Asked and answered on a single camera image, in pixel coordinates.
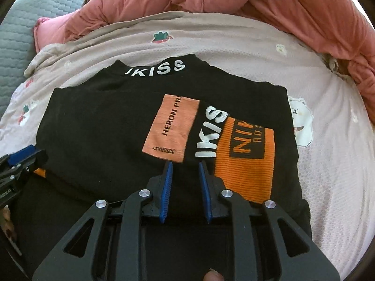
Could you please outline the person's left hand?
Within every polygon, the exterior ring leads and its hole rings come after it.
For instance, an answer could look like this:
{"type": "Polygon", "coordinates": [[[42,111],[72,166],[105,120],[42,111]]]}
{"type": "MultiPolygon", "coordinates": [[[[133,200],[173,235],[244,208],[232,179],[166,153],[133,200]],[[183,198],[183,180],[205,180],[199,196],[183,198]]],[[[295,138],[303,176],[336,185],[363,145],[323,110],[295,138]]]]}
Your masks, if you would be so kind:
{"type": "Polygon", "coordinates": [[[8,206],[5,206],[1,209],[1,229],[5,233],[11,245],[16,248],[17,234],[15,232],[15,227],[11,221],[11,215],[8,206]]]}

